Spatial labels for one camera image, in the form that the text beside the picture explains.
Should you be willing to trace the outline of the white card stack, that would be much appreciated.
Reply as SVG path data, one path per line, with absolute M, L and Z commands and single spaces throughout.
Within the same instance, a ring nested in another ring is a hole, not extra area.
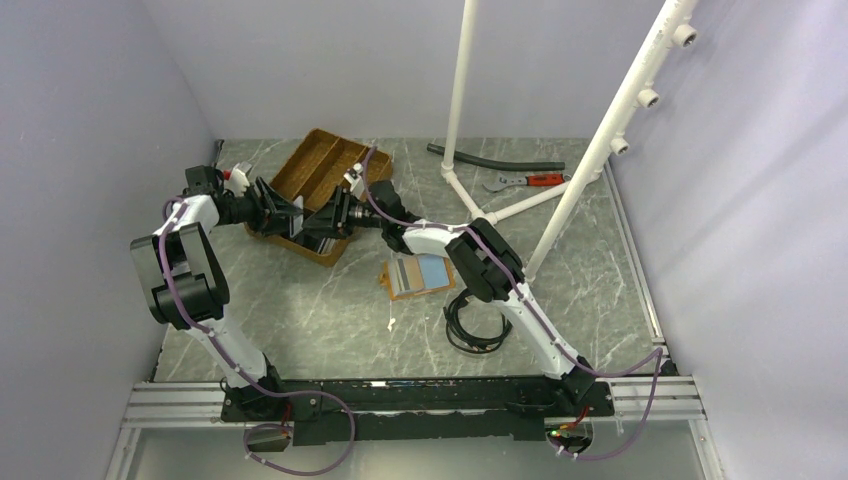
M 302 195 L 299 195 L 293 200 L 293 202 L 303 207 L 303 214 L 296 216 L 291 221 L 288 239 L 296 245 L 304 247 L 308 251 L 316 253 L 318 255 L 329 254 L 332 248 L 338 242 L 338 240 L 329 238 L 316 239 L 305 234 L 302 229 L 302 224 L 303 221 L 307 218 L 308 211 L 305 208 L 304 197 Z

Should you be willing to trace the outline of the woven brown organizer tray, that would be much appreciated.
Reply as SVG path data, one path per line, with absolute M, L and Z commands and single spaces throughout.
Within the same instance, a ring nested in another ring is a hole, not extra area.
M 289 201 L 301 197 L 304 207 L 315 211 L 331 199 L 336 187 L 348 184 L 344 174 L 354 164 L 365 160 L 368 150 L 369 147 L 362 143 L 314 128 L 270 181 L 270 186 Z M 250 234 L 323 267 L 334 266 L 349 243 L 347 239 L 336 240 L 330 246 L 321 244 L 314 250 L 279 235 Z

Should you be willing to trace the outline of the gold card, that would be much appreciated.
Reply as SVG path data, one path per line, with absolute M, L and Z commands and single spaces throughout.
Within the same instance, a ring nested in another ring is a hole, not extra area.
M 397 296 L 418 293 L 424 289 L 424 280 L 419 259 L 415 256 L 393 260 L 395 274 L 394 291 Z

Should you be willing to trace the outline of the orange card holder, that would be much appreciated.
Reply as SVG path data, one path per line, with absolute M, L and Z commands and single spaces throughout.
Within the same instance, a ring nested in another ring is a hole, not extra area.
M 456 285 L 452 265 L 436 255 L 397 254 L 383 263 L 378 284 L 391 301 L 449 290 Z

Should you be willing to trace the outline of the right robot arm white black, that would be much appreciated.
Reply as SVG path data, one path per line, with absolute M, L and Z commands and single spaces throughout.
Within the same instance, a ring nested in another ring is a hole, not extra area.
M 574 415 L 590 399 L 598 375 L 558 332 L 536 301 L 520 257 L 483 218 L 443 224 L 408 211 L 390 181 L 378 181 L 358 200 L 338 187 L 321 209 L 308 214 L 304 231 L 318 238 L 346 238 L 357 228 L 379 229 L 386 245 L 406 255 L 451 261 L 472 296 L 494 306 L 529 344 L 542 373 L 551 379 L 557 411 Z

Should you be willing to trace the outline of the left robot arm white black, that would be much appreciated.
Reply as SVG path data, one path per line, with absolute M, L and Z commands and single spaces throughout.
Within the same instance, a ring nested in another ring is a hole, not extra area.
M 185 172 L 183 193 L 165 207 L 163 224 L 133 240 L 130 254 L 153 318 L 198 341 L 225 376 L 234 399 L 264 420 L 279 417 L 287 392 L 276 369 L 226 315 L 230 289 L 209 240 L 218 226 L 248 226 L 264 235 L 297 234 L 304 208 L 263 179 L 226 186 L 236 177 L 212 166 Z

